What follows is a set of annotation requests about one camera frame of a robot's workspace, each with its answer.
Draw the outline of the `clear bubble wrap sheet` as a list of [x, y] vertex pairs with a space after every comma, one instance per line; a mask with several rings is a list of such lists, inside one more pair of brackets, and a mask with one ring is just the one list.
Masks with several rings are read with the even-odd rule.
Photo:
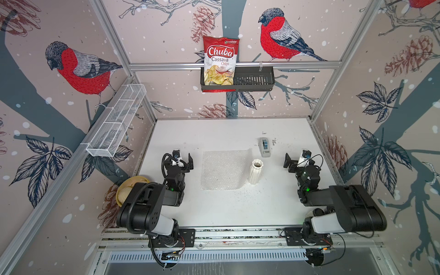
[[205, 151], [202, 159], [202, 190], [238, 190], [246, 182], [252, 150]]

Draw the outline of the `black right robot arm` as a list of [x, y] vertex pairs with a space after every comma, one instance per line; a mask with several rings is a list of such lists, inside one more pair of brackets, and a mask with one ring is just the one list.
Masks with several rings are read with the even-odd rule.
[[302, 228], [285, 228], [288, 245], [302, 240], [307, 245], [331, 245], [330, 235], [385, 231], [387, 221], [378, 205], [361, 185], [333, 185], [319, 188], [321, 167], [315, 164], [311, 152], [304, 150], [299, 160], [285, 155], [283, 167], [294, 173], [300, 202], [311, 207]]

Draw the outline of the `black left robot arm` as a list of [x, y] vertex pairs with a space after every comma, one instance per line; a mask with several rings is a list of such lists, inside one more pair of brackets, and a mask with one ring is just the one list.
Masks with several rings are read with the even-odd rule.
[[120, 207], [116, 225], [132, 234], [152, 238], [156, 248], [185, 248], [194, 245], [195, 230], [181, 230], [178, 221], [161, 213], [163, 206], [179, 207], [184, 198], [185, 176], [194, 169], [191, 155], [184, 161], [179, 150], [166, 153], [161, 160], [163, 183], [135, 176], [122, 183], [116, 192]]

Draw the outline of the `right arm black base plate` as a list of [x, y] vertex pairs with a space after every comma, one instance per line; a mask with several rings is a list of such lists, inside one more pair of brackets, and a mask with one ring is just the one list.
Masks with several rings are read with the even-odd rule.
[[313, 230], [305, 231], [303, 228], [284, 228], [281, 233], [288, 246], [332, 246], [329, 234], [317, 234]]

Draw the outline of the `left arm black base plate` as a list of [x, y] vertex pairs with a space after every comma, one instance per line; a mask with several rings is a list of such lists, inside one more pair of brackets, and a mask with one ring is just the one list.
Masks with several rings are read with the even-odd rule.
[[171, 236], [157, 236], [152, 239], [154, 248], [193, 248], [195, 244], [195, 229], [179, 229]]

